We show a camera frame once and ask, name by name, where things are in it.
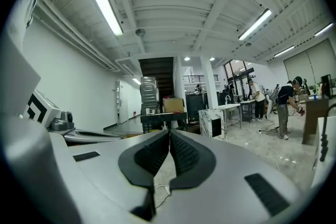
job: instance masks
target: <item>railing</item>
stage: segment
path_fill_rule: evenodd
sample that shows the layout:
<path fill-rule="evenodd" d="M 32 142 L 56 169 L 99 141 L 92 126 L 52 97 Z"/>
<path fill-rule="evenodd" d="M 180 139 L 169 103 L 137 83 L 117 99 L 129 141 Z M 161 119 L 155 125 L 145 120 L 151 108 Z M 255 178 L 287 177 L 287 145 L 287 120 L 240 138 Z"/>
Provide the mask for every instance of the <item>railing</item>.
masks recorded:
<path fill-rule="evenodd" d="M 214 75 L 214 80 L 218 80 L 218 75 Z M 196 76 L 183 76 L 183 82 L 186 83 L 198 83 L 198 82 L 205 82 L 204 75 L 196 75 Z"/>

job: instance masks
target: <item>sneaker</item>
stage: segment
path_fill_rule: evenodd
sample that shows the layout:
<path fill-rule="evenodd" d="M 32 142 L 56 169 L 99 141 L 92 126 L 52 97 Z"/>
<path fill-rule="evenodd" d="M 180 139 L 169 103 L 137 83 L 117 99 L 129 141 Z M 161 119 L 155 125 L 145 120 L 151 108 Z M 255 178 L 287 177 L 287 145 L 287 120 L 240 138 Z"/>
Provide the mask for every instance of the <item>sneaker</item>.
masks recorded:
<path fill-rule="evenodd" d="M 281 139 L 288 140 L 289 136 L 284 135 L 284 136 L 279 136 Z"/>

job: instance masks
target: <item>stairs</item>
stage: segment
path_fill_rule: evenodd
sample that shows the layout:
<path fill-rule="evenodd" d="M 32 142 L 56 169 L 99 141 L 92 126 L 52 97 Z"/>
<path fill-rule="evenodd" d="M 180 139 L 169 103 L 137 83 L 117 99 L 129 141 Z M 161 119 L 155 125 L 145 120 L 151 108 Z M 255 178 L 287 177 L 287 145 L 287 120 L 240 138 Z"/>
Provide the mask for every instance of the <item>stairs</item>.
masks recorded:
<path fill-rule="evenodd" d="M 155 77 L 158 81 L 160 104 L 162 98 L 174 94 L 174 58 L 151 58 L 139 60 L 142 75 L 144 77 Z"/>

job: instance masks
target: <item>ceiling light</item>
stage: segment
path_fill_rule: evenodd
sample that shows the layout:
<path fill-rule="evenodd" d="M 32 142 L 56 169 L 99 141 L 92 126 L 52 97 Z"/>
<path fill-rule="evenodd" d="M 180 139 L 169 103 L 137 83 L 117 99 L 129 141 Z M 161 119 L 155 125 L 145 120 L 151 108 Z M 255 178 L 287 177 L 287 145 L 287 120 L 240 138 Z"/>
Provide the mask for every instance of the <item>ceiling light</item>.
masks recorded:
<path fill-rule="evenodd" d="M 244 40 L 245 38 L 247 38 L 247 36 L 251 34 L 259 25 L 261 25 L 263 21 L 266 20 L 271 14 L 272 12 L 266 8 L 266 10 L 260 14 L 255 22 L 238 37 L 238 39 Z"/>
<path fill-rule="evenodd" d="M 325 28 L 318 31 L 315 36 L 318 36 L 319 34 L 323 33 L 324 31 L 328 30 L 330 27 L 332 27 L 333 23 L 328 24 Z"/>
<path fill-rule="evenodd" d="M 136 78 L 133 78 L 133 80 L 134 80 L 137 84 L 141 85 L 141 82 L 140 82 L 139 80 L 137 80 Z"/>
<path fill-rule="evenodd" d="M 282 54 L 284 54 L 285 52 L 288 52 L 291 49 L 294 49 L 294 46 L 291 46 L 288 49 L 283 50 L 282 52 L 279 52 L 278 54 L 275 54 L 274 57 L 278 57 L 279 55 L 282 55 Z"/>
<path fill-rule="evenodd" d="M 111 27 L 113 33 L 116 36 L 121 36 L 123 31 L 119 25 L 119 22 L 110 6 L 108 0 L 96 0 L 98 7 L 100 8 L 101 12 L 103 13 L 107 23 Z"/>

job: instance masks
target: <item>cap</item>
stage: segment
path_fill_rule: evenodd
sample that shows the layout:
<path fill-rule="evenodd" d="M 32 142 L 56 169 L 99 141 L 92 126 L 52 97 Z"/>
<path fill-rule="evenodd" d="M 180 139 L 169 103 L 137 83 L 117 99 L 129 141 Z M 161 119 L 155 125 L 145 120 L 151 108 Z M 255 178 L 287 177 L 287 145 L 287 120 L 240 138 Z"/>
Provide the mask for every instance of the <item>cap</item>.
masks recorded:
<path fill-rule="evenodd" d="M 294 79 L 299 83 L 300 86 L 302 85 L 301 77 L 295 77 Z"/>

